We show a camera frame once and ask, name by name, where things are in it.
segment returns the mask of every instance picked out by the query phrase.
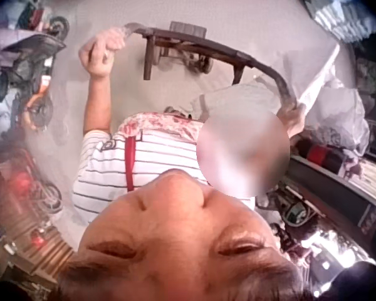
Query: red strap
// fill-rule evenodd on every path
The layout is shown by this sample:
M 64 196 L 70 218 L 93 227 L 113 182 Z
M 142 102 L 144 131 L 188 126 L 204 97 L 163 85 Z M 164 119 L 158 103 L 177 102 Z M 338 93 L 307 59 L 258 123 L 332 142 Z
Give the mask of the red strap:
M 319 166 L 323 166 L 323 161 L 325 160 L 325 157 L 327 153 L 330 151 L 327 147 L 323 147 L 320 145 L 314 145 L 309 150 L 309 153 L 307 155 L 307 159 L 315 164 L 318 164 Z
M 125 177 L 127 179 L 127 191 L 133 191 L 132 170 L 133 170 L 133 165 L 135 164 L 135 148 L 136 148 L 135 136 L 128 137 L 125 140 L 125 150 L 124 150 Z

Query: person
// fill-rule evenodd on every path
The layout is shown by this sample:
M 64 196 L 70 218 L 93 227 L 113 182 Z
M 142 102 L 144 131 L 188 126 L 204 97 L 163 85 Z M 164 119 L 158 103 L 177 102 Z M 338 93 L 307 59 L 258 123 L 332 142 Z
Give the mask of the person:
M 110 72 L 123 33 L 79 53 L 90 74 L 73 204 L 87 220 L 61 269 L 60 300 L 304 300 L 301 275 L 267 222 L 208 185 L 196 160 L 202 123 L 141 113 L 110 135 Z M 288 135 L 303 109 L 279 113 Z

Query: striped shirt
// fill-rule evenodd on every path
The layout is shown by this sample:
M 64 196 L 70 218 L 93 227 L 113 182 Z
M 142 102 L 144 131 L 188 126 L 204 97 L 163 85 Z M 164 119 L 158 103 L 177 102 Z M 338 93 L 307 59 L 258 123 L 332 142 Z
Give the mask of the striped shirt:
M 110 202 L 127 193 L 125 137 L 93 130 L 83 138 L 80 168 L 73 185 L 75 209 L 89 223 Z M 169 169 L 182 169 L 207 184 L 196 159 L 196 144 L 161 130 L 141 130 L 136 136 L 134 189 Z M 254 199 L 242 200 L 254 209 Z

